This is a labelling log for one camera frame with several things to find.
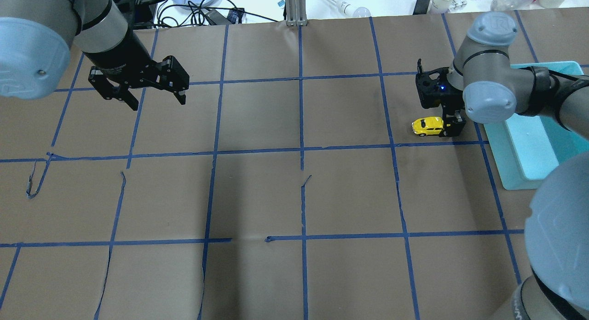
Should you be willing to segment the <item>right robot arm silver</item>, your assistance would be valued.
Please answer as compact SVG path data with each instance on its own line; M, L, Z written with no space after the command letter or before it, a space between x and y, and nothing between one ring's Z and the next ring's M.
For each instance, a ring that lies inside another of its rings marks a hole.
M514 114L551 117L588 138L588 77L543 66L511 67L508 49L518 34L509 14L477 16L454 57L450 84L467 116L503 122ZM525 221L531 275L490 316L492 320L588 318L588 153L553 169L537 188Z

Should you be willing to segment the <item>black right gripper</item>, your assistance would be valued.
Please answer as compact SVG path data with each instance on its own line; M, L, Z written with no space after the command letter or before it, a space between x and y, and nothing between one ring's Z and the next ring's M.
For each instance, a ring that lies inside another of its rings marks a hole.
M463 115L464 102L462 99L444 99L442 106L443 127L439 137L458 137L461 135L466 119Z

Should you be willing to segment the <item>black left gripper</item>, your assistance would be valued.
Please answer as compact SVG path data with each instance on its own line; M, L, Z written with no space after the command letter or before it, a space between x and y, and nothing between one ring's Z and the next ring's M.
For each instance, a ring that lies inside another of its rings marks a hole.
M138 69L125 66L118 75L108 75L92 66L88 81L105 100L122 100L132 111L138 111L139 100L130 89L153 87L168 91L174 94L179 104L186 105L190 77L175 56L166 56L162 62L150 61Z

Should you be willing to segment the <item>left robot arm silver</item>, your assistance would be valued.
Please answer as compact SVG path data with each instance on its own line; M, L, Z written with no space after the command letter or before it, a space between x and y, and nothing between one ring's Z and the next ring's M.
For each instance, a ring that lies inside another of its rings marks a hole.
M36 100L54 92L72 46L93 63L88 81L103 99L136 111L131 89L153 87L186 103L187 71L174 56L155 62L114 0L1 0L1 96Z

